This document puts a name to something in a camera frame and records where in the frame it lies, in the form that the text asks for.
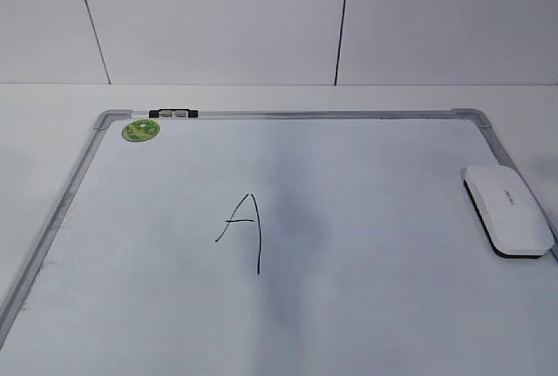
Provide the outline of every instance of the whiteboard eraser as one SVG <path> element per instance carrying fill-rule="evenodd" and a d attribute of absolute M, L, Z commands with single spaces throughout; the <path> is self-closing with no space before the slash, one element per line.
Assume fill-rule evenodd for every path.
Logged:
<path fill-rule="evenodd" d="M 521 177 L 509 167 L 466 169 L 465 184 L 496 254 L 538 258 L 555 243 L 539 205 Z"/>

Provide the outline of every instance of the tile grout line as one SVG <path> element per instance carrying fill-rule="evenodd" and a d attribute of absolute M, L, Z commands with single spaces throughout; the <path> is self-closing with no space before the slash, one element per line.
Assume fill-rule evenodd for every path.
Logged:
<path fill-rule="evenodd" d="M 85 7 L 87 8 L 87 14 L 89 15 L 89 20 L 91 21 L 91 26 L 93 28 L 93 35 L 95 36 L 95 41 L 97 42 L 97 48 L 99 49 L 99 54 L 101 56 L 101 62 L 103 63 L 103 68 L 105 68 L 106 80 L 108 81 L 108 83 L 110 85 L 112 83 L 111 82 L 111 77 L 108 75 L 108 70 L 106 69 L 105 56 L 103 55 L 103 51 L 101 50 L 101 43 L 99 42 L 99 35 L 97 34 L 97 29 L 95 29 L 95 23 L 93 22 L 93 17 L 91 15 L 91 10 L 89 8 L 89 3 L 87 2 L 87 0 L 84 0 L 84 3 L 85 3 Z"/>
<path fill-rule="evenodd" d="M 341 43 L 343 42 L 343 27 L 345 24 L 345 8 L 347 7 L 347 0 L 343 0 L 343 10 L 341 12 L 341 26 L 339 27 L 339 43 L 337 44 L 337 62 L 335 65 L 335 79 L 333 85 L 337 85 L 337 78 L 339 75 L 339 59 L 341 58 Z"/>

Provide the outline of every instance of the black marker writing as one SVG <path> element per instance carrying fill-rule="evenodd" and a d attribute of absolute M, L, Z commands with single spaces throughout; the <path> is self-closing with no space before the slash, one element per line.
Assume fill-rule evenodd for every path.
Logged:
<path fill-rule="evenodd" d="M 254 208 L 255 208 L 255 215 L 258 221 L 258 236 L 260 239 L 260 243 L 258 246 L 258 264 L 257 264 L 257 272 L 258 275 L 260 274 L 260 262 L 262 260 L 262 223 L 260 221 L 260 211 L 258 209 L 258 203 L 255 201 L 255 197 L 254 195 L 250 195 L 250 194 L 246 194 L 244 197 L 242 197 L 242 200 L 240 200 L 240 202 L 236 205 L 235 210 L 233 210 L 233 214 L 228 218 L 227 221 L 225 221 L 227 224 L 225 225 L 225 229 L 221 232 L 221 234 L 217 237 L 217 239 L 215 239 L 215 242 L 218 243 L 221 238 L 223 238 L 223 236 L 225 235 L 225 232 L 227 232 L 228 226 L 231 223 L 237 223 L 237 222 L 253 222 L 254 219 L 233 219 L 233 217 L 235 217 L 236 211 L 240 208 L 240 206 L 244 203 L 244 201 L 248 198 L 248 196 L 252 197 L 252 202 L 254 202 Z"/>

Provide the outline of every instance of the whiteboard surface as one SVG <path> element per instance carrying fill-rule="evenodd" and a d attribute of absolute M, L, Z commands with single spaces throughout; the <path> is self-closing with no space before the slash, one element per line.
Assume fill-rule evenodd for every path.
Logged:
<path fill-rule="evenodd" d="M 1 374 L 555 374 L 555 260 L 494 255 L 465 120 L 116 121 Z M 257 227 L 230 225 L 246 194 Z M 243 204 L 236 218 L 255 219 Z"/>

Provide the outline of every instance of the round magnet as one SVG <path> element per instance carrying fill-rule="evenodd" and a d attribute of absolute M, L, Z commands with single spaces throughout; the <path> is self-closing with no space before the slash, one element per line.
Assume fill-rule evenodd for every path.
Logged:
<path fill-rule="evenodd" d="M 159 123 L 150 119 L 136 120 L 122 129 L 122 137 L 128 142 L 145 142 L 159 133 Z"/>

